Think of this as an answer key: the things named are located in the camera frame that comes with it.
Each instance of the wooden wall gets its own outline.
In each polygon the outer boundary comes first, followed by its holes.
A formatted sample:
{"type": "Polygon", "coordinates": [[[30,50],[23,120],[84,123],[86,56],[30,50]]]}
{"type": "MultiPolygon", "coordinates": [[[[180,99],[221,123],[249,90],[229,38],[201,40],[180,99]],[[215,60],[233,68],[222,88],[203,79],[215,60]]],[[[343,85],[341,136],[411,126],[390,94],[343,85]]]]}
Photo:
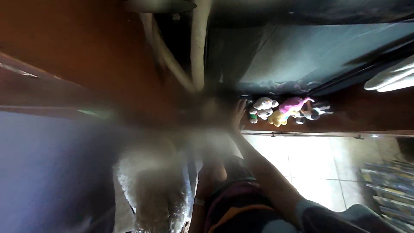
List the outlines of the wooden wall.
{"type": "Polygon", "coordinates": [[[288,124],[280,127],[262,119],[252,124],[246,116],[244,129],[301,133],[414,130],[411,107],[414,87],[377,92],[364,90],[361,83],[315,99],[329,101],[334,114],[322,115],[314,121],[306,120],[303,125],[296,124],[295,119],[289,117],[288,124]]]}
{"type": "Polygon", "coordinates": [[[79,84],[136,117],[170,121],[176,103],[156,72],[141,25],[129,21],[121,3],[0,0],[0,52],[12,59],[3,62],[79,84]]]}

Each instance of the tiled floor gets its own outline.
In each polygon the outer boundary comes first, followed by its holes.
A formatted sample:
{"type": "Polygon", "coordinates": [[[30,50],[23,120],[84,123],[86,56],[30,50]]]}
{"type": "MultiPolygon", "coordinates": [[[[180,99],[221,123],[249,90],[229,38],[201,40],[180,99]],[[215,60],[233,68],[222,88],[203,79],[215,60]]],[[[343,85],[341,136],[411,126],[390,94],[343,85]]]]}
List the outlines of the tiled floor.
{"type": "Polygon", "coordinates": [[[270,137],[245,138],[307,199],[333,211],[353,204],[372,205],[360,168],[366,162],[401,158],[395,138],[270,137]]]}

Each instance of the blurred object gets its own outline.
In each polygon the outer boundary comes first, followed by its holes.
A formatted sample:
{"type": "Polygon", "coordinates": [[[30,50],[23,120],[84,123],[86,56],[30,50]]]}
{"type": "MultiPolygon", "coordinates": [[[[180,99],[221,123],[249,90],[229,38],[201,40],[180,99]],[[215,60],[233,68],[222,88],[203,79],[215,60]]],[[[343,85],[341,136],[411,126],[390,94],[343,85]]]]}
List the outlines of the blurred object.
{"type": "Polygon", "coordinates": [[[126,0],[126,11],[135,13],[177,13],[192,10],[196,4],[185,0],[126,0]]]}
{"type": "Polygon", "coordinates": [[[191,83],[190,78],[185,73],[181,65],[177,62],[174,58],[174,55],[168,49],[167,45],[165,45],[164,40],[161,38],[158,24],[152,16],[152,40],[154,45],[154,51],[157,57],[159,58],[160,64],[167,66],[171,72],[175,75],[177,80],[183,85],[183,87],[190,93],[195,92],[194,85],[191,83]]]}
{"type": "Polygon", "coordinates": [[[414,164],[398,160],[366,163],[361,172],[377,195],[373,198],[383,217],[395,227],[414,233],[414,164]]]}
{"type": "Polygon", "coordinates": [[[195,89],[200,92],[204,87],[204,45],[212,0],[194,2],[198,7],[193,11],[191,26],[191,73],[195,89]]]}
{"type": "Polygon", "coordinates": [[[379,72],[372,79],[368,80],[365,90],[377,90],[387,92],[414,85],[414,56],[410,56],[397,65],[379,72]]]}
{"type": "Polygon", "coordinates": [[[147,136],[123,151],[114,166],[139,233],[179,233],[193,198],[187,164],[173,142],[147,136]]]}
{"type": "Polygon", "coordinates": [[[397,138],[401,154],[406,161],[414,162],[414,138],[397,138]]]}
{"type": "MultiPolygon", "coordinates": [[[[177,90],[162,83],[142,25],[128,20],[128,13],[114,1],[5,1],[0,9],[0,63],[37,76],[25,76],[33,84],[48,80],[83,87],[104,104],[116,106],[129,122],[177,124],[177,90]],[[156,104],[144,101],[148,97],[156,104]]],[[[60,94],[80,103],[89,101],[60,88],[51,90],[43,92],[39,85],[31,91],[44,94],[45,103],[59,100],[55,97],[60,94]]],[[[26,95],[22,105],[27,106],[33,99],[26,95]]]]}

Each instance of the plush bear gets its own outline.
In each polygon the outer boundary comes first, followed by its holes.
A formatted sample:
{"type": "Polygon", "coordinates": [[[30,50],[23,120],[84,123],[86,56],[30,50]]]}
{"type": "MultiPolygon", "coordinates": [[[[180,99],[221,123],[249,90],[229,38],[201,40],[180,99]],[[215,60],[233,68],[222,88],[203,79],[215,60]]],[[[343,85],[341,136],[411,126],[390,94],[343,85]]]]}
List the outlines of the plush bear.
{"type": "Polygon", "coordinates": [[[257,123],[257,117],[267,120],[267,118],[273,113],[272,108],[277,107],[278,105],[279,103],[276,100],[272,100],[267,97],[258,99],[249,111],[250,122],[253,124],[257,123]]]}

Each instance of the pink plush toy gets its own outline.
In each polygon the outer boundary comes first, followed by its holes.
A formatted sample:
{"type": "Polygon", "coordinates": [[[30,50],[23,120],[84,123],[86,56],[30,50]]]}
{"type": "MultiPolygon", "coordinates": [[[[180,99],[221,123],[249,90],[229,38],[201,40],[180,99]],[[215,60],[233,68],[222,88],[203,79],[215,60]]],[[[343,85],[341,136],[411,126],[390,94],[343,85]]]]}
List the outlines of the pink plush toy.
{"type": "Polygon", "coordinates": [[[273,124],[277,127],[280,125],[286,125],[289,116],[300,115],[299,111],[308,100],[314,102],[314,100],[309,97],[306,97],[305,99],[302,99],[300,97],[289,98],[280,104],[279,109],[277,111],[274,111],[273,114],[267,118],[267,120],[270,124],[273,124]]]}

